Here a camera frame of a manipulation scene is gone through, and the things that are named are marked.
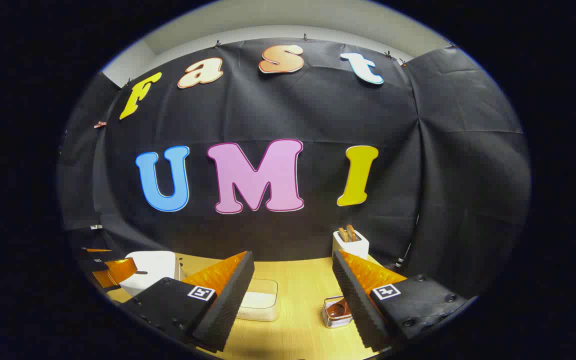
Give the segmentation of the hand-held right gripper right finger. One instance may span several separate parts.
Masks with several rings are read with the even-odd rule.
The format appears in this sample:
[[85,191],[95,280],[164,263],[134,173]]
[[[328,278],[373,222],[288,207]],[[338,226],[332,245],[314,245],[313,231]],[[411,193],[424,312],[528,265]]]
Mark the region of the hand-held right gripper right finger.
[[429,275],[402,276],[347,251],[333,273],[365,347],[400,351],[418,344],[469,307],[469,299]]

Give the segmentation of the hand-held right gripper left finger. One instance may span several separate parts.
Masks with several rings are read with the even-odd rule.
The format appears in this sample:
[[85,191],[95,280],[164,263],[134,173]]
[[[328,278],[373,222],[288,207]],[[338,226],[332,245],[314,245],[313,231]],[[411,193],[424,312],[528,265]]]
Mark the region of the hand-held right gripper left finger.
[[253,252],[242,251],[183,281],[165,276],[120,308],[174,341],[216,353],[226,346],[254,270]]

